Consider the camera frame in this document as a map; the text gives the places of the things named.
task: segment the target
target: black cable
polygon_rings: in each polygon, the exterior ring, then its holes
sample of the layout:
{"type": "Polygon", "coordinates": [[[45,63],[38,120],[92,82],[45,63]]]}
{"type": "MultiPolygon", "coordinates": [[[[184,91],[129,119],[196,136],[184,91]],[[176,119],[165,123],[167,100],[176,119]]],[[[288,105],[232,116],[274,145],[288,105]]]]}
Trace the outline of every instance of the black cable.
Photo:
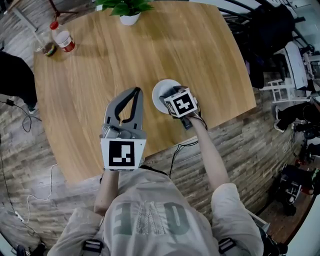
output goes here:
{"type": "Polygon", "coordinates": [[[4,161],[2,159],[1,150],[0,150],[0,158],[1,158],[1,169],[2,169],[2,175],[3,175],[4,184],[5,184],[5,188],[6,188],[6,193],[8,194],[8,198],[9,198],[9,202],[12,207],[12,210],[13,210],[13,212],[15,212],[15,208],[14,208],[14,205],[12,204],[11,197],[10,197],[9,190],[8,190],[8,185],[7,185],[7,180],[6,180],[5,170],[4,170],[4,161]]]}
{"type": "MultiPolygon", "coordinates": [[[[205,122],[205,120],[201,117],[201,116],[190,116],[190,115],[187,115],[187,117],[189,118],[194,118],[194,119],[198,119],[200,120],[201,122],[203,122],[204,124],[204,127],[206,130],[208,130],[208,126],[205,122]]],[[[172,161],[171,161],[171,167],[170,167],[170,172],[169,172],[169,178],[171,179],[171,172],[172,172],[172,168],[174,166],[174,161],[175,161],[175,158],[176,156],[178,155],[178,153],[184,148],[184,147],[192,147],[196,144],[198,144],[199,141],[195,141],[195,142],[191,142],[191,143],[188,143],[188,144],[178,144],[178,147],[176,148],[175,152],[173,153],[173,156],[172,156],[172,161]]]]}
{"type": "MultiPolygon", "coordinates": [[[[12,201],[11,201],[11,197],[10,197],[10,193],[9,193],[9,189],[8,189],[8,185],[7,185],[7,180],[6,180],[5,170],[4,170],[4,161],[3,161],[3,158],[2,158],[2,151],[1,151],[1,150],[0,150],[0,158],[1,158],[1,169],[2,169],[4,184],[5,184],[5,188],[6,188],[6,193],[7,193],[7,195],[8,195],[9,202],[10,202],[10,204],[11,204],[11,208],[12,208],[14,214],[16,214],[16,210],[15,210],[15,208],[14,208],[14,205],[13,205],[12,201]]],[[[28,226],[27,224],[23,223],[22,221],[21,221],[21,223],[22,223],[23,225],[25,225],[28,229],[32,230],[33,233],[30,233],[29,230],[27,231],[27,233],[29,234],[29,236],[34,237],[35,234],[36,234],[36,235],[39,237],[40,242],[42,241],[41,236],[40,236],[32,227],[28,226]]]]}
{"type": "Polygon", "coordinates": [[[25,131],[26,133],[29,133],[29,132],[31,131],[31,126],[32,126],[32,119],[31,119],[31,118],[37,119],[38,121],[42,122],[42,120],[41,120],[40,118],[35,117],[35,116],[32,116],[32,115],[29,115],[22,107],[14,104],[14,103],[9,104],[8,102],[4,102],[4,101],[0,101],[0,103],[7,104],[8,106],[11,106],[11,107],[12,107],[12,106],[15,106],[15,107],[18,107],[19,109],[23,110],[23,112],[25,113],[26,116],[25,116],[25,118],[24,118],[23,121],[22,121],[22,128],[24,129],[24,131],[25,131]],[[30,120],[30,126],[29,126],[28,129],[25,128],[25,120],[26,120],[27,118],[29,118],[29,120],[30,120]]]}

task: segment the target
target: red bottle cap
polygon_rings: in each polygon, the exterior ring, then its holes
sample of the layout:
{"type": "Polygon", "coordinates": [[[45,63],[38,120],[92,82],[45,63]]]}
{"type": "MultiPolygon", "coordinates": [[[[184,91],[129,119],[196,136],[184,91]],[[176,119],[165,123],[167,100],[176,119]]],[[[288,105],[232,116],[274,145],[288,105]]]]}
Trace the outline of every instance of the red bottle cap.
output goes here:
{"type": "Polygon", "coordinates": [[[50,24],[50,29],[55,30],[59,26],[58,21],[54,21],[50,24]]]}

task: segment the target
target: potted plant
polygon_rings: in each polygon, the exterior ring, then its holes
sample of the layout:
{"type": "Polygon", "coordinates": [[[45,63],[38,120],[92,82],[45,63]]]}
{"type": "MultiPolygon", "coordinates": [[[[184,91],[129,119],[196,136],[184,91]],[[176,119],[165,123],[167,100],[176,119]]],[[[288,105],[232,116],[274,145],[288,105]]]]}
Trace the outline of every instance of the potted plant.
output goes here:
{"type": "Polygon", "coordinates": [[[97,5],[102,5],[102,10],[113,8],[110,15],[119,15],[120,21],[126,26],[135,24],[141,12],[152,10],[154,7],[150,0],[97,0],[97,5]]]}

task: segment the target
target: white plate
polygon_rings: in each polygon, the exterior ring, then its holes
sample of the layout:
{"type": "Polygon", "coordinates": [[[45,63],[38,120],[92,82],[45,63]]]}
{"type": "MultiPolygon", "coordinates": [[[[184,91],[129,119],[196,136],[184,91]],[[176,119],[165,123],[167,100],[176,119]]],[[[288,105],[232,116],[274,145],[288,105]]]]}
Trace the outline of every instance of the white plate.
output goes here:
{"type": "Polygon", "coordinates": [[[174,86],[181,86],[175,80],[165,79],[158,82],[152,91],[152,101],[157,110],[162,113],[169,114],[167,107],[160,101],[159,97],[164,95],[167,91],[169,91],[174,86]]]}

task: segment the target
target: wood grain surface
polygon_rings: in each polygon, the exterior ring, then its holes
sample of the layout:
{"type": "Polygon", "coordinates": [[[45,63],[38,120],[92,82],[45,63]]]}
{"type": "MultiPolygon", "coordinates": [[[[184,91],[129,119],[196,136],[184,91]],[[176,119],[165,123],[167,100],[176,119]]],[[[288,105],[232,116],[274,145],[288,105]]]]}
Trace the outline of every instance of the wood grain surface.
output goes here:
{"type": "Polygon", "coordinates": [[[152,4],[155,10],[142,13],[133,26],[122,25],[109,10],[77,18],[67,24],[75,50],[34,56],[45,132],[71,183],[103,171],[99,134],[106,106],[127,88],[144,93],[145,156],[194,135],[154,107],[152,90],[160,80],[190,87],[209,128],[256,106],[238,46],[215,6],[152,4]]]}

